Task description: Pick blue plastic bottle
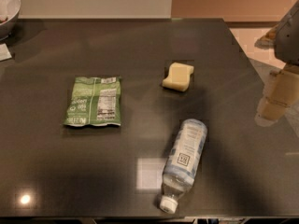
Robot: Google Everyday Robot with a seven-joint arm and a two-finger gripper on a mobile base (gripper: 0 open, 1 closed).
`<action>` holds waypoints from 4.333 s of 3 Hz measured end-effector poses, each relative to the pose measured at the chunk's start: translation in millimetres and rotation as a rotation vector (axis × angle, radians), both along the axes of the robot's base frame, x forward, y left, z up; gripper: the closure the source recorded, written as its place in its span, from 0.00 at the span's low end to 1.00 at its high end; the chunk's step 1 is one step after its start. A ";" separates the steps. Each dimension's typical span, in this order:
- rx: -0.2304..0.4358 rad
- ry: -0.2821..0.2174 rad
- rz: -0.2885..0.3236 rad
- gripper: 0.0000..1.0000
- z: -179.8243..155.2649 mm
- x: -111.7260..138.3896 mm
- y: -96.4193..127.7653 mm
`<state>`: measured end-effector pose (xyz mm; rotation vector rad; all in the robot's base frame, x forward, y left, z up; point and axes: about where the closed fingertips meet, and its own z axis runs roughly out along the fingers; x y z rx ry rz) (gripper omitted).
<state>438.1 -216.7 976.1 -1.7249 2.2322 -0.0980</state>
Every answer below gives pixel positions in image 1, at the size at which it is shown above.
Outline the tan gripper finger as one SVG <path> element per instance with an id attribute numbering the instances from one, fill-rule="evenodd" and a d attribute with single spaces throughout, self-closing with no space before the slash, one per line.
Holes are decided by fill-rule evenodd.
<path id="1" fill-rule="evenodd" d="M 277 77 L 278 77 L 278 72 L 271 70 L 264 83 L 263 95 L 265 97 L 270 97 L 274 92 L 277 85 Z"/>
<path id="2" fill-rule="evenodd" d="M 299 66 L 286 64 L 277 72 L 276 88 L 270 97 L 263 95 L 256 121 L 278 121 L 299 100 Z"/>

